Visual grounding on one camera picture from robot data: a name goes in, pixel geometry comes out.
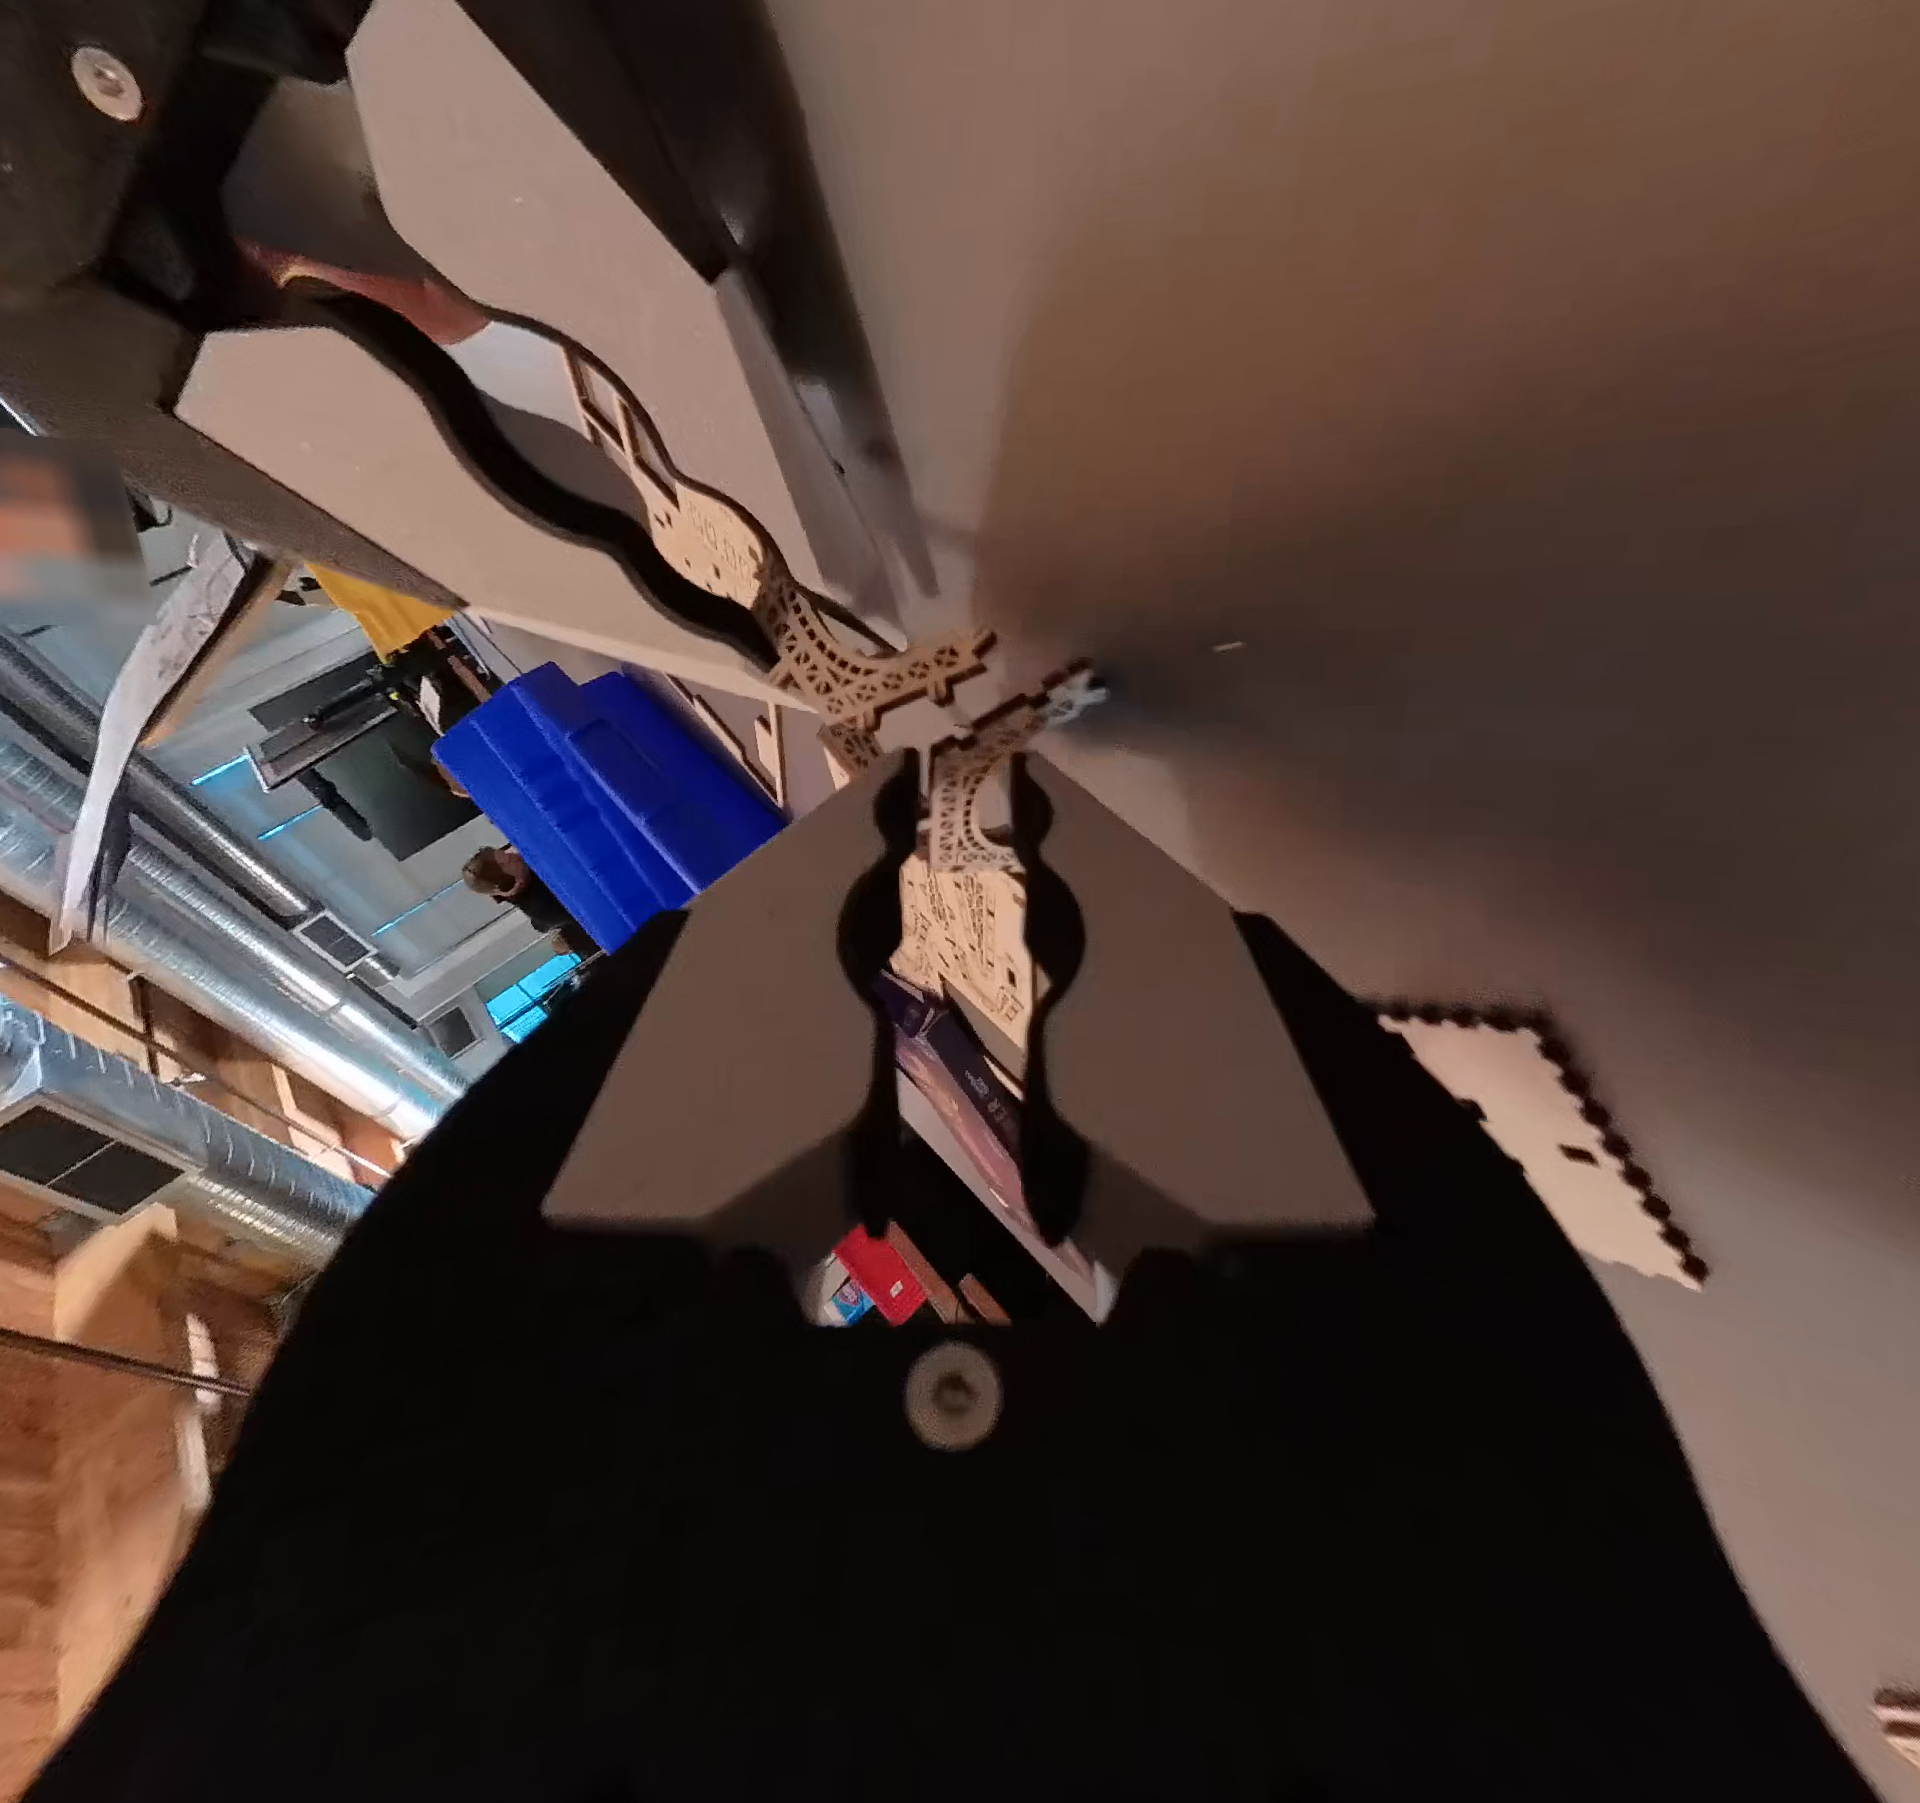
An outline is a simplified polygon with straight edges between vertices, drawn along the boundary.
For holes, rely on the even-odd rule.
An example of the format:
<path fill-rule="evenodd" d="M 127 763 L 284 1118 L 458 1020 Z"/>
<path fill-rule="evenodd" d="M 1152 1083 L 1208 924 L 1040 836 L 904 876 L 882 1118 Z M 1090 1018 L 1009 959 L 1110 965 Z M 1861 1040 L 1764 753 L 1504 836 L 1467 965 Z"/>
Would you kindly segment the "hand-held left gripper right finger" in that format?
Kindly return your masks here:
<path fill-rule="evenodd" d="M 1028 1033 L 1027 1106 L 1087 1146 L 1070 1243 L 1119 1285 L 1149 1254 L 1361 1239 L 1375 1206 L 1260 973 L 1234 910 L 1105 802 L 1040 757 L 1043 874 L 1079 927 Z"/>

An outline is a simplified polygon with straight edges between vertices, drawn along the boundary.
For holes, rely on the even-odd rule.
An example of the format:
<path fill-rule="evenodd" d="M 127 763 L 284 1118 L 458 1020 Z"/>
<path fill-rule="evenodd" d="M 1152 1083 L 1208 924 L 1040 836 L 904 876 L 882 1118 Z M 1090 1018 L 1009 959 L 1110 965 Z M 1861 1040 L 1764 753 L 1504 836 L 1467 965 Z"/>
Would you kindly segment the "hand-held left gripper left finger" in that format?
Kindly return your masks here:
<path fill-rule="evenodd" d="M 884 755 L 694 900 L 543 1217 L 810 1271 L 902 1174 L 901 949 L 922 758 Z"/>

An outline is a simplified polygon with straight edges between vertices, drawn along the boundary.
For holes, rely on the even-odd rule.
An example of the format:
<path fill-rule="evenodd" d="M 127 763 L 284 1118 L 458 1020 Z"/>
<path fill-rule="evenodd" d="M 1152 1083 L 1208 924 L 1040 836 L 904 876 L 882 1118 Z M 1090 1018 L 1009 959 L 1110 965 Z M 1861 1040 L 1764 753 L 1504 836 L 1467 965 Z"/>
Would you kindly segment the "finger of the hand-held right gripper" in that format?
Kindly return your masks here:
<path fill-rule="evenodd" d="M 177 413 L 470 614 L 693 686 L 801 707 L 747 657 L 675 623 L 596 546 L 524 519 L 458 460 L 419 394 L 347 335 L 213 335 Z"/>
<path fill-rule="evenodd" d="M 895 478 L 823 383 L 788 372 L 754 283 L 705 281 L 458 0 L 372 0 L 347 66 L 374 186 L 415 254 L 609 366 L 675 466 L 758 519 L 794 577 L 890 633 L 946 628 L 902 545 Z"/>

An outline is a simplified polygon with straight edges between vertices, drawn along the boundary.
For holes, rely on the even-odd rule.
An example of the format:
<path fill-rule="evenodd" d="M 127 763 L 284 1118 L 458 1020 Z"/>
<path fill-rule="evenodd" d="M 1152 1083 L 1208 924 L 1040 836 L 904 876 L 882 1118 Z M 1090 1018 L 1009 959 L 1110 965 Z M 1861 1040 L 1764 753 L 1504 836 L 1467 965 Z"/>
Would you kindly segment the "grey desk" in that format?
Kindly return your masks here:
<path fill-rule="evenodd" d="M 1884 1798 L 1917 1687 L 1917 0 L 768 0 L 1072 764 L 1358 992 L 1544 1003 L 1600 1279 Z"/>

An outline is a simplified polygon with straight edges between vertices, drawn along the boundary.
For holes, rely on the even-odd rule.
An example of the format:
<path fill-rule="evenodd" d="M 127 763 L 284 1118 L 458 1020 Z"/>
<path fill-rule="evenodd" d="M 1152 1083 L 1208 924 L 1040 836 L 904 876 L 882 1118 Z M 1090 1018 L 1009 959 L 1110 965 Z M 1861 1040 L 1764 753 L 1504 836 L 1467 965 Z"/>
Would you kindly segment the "person's right hand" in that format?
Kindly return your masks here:
<path fill-rule="evenodd" d="M 494 322 L 489 308 L 476 303 L 437 272 L 371 270 L 328 262 L 319 255 L 281 249 L 254 238 L 240 238 L 240 254 L 281 291 L 314 299 L 351 299 L 392 311 L 442 349 L 464 345 Z"/>

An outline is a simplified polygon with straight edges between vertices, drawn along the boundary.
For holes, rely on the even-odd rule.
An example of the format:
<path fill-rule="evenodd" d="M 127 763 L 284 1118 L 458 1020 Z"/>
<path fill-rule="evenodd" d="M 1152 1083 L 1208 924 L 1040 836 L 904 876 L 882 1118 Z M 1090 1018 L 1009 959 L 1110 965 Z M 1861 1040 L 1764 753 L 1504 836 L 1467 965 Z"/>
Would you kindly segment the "yellow storage bin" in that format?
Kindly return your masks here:
<path fill-rule="evenodd" d="M 422 600 L 338 569 L 308 566 L 306 572 L 320 593 L 354 620 L 384 662 L 428 631 L 454 621 L 459 611 L 458 605 Z"/>

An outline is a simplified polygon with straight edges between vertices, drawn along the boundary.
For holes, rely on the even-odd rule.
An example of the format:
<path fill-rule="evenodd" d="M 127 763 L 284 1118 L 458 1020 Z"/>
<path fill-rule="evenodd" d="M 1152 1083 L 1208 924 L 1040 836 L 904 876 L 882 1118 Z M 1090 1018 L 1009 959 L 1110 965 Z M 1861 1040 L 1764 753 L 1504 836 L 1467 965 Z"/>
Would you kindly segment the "dark purple puzzle box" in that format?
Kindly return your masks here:
<path fill-rule="evenodd" d="M 1021 1186 L 1021 1086 L 979 1042 L 972 1026 L 910 981 L 878 976 L 895 1033 L 901 1115 L 1000 1228 L 1094 1324 L 1119 1297 L 1117 1278 L 1075 1243 L 1046 1243 Z"/>

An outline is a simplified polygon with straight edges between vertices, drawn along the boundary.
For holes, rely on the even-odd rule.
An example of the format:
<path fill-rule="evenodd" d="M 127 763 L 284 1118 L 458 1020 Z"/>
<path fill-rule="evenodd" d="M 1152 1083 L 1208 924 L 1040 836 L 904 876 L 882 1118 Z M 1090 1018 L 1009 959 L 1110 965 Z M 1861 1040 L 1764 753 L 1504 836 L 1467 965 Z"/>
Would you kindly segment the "red storage bin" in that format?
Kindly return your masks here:
<path fill-rule="evenodd" d="M 901 1327 L 924 1309 L 924 1284 L 897 1244 L 859 1225 L 836 1244 L 828 1281 L 828 1314 L 834 1324 L 850 1327 L 878 1317 Z"/>

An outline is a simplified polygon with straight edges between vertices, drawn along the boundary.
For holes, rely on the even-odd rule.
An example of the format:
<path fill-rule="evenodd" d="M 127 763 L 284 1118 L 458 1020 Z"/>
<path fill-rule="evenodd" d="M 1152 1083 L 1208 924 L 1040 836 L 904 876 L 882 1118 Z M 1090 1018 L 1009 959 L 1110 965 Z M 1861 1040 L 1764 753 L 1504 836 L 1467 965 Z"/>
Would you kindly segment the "large wooden parts sheet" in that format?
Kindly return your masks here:
<path fill-rule="evenodd" d="M 943 872 L 924 856 L 910 856 L 901 870 L 901 916 L 891 971 L 924 997 L 965 1003 L 1023 1060 L 1038 973 L 1024 942 L 1021 872 Z"/>

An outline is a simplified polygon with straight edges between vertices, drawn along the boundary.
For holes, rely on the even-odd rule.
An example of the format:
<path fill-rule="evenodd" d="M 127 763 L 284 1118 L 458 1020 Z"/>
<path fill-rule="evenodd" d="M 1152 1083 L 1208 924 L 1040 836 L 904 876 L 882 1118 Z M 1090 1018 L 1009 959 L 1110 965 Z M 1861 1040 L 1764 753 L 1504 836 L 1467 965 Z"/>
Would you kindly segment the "blue storage bin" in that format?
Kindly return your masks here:
<path fill-rule="evenodd" d="M 657 689 L 541 664 L 432 748 L 598 952 L 685 907 L 788 815 Z"/>

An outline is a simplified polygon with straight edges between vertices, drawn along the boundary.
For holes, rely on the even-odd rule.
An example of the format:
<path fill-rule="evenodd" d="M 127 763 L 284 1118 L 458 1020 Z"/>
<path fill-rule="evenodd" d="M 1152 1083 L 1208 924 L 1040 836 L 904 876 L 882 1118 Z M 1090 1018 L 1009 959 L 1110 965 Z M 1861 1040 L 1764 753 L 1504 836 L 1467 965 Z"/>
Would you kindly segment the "square toothed wooden plate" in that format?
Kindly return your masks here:
<path fill-rule="evenodd" d="M 1381 1000 L 1378 1020 L 1522 1167 L 1591 1260 L 1703 1290 L 1710 1269 L 1544 1009 Z"/>

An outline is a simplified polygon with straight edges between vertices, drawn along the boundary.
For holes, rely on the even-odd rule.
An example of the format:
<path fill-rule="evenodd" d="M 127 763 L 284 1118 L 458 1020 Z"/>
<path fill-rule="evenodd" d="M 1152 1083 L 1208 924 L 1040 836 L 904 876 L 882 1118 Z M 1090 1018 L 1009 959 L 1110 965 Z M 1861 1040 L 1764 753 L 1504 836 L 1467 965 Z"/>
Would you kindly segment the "dark wall screen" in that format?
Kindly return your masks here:
<path fill-rule="evenodd" d="M 398 861 L 440 846 L 483 816 L 435 761 L 439 738 L 419 708 L 372 657 L 350 658 L 262 700 L 254 716 L 273 751 L 351 730 L 350 742 L 333 745 L 293 781 L 355 838 Z"/>

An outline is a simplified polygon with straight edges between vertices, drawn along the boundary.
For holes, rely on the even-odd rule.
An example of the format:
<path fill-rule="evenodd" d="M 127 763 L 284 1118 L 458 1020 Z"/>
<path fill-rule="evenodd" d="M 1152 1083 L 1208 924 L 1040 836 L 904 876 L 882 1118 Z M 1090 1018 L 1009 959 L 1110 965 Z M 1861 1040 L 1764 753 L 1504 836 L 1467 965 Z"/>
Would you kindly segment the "silver ventilation duct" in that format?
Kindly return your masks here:
<path fill-rule="evenodd" d="M 93 707 L 5 633 L 5 893 L 45 924 L 96 738 Z M 96 924 L 76 943 L 104 952 L 398 1139 L 419 1140 L 466 1094 L 459 1067 L 287 929 L 275 903 L 254 903 L 262 866 L 250 866 L 238 890 L 182 849 L 168 819 L 197 819 L 200 842 L 227 834 L 164 773 L 136 767 L 132 791 L 129 849 Z"/>
<path fill-rule="evenodd" d="M 2 1006 L 2 1182 L 118 1225 L 156 1206 L 322 1267 L 372 1192 L 29 1007 Z"/>

